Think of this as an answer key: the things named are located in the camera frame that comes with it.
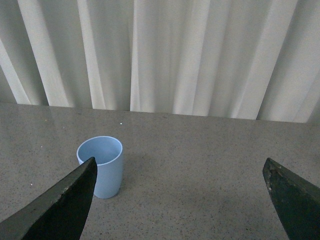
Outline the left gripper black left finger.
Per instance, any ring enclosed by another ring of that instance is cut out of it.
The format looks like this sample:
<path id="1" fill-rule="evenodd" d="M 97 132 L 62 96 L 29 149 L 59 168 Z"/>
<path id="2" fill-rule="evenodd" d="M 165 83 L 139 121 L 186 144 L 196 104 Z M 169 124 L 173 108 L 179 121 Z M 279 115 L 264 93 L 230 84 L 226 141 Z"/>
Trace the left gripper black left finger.
<path id="1" fill-rule="evenodd" d="M 91 207 L 98 167 L 89 158 L 0 223 L 2 240 L 78 240 Z"/>

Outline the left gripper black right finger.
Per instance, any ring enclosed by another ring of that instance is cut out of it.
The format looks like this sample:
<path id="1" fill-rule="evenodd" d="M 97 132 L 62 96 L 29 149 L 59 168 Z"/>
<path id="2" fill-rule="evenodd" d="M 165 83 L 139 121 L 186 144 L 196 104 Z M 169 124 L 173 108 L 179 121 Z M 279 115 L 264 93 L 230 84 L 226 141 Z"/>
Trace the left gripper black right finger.
<path id="1" fill-rule="evenodd" d="M 263 178 L 280 222 L 290 240 L 320 238 L 320 188 L 267 158 Z"/>

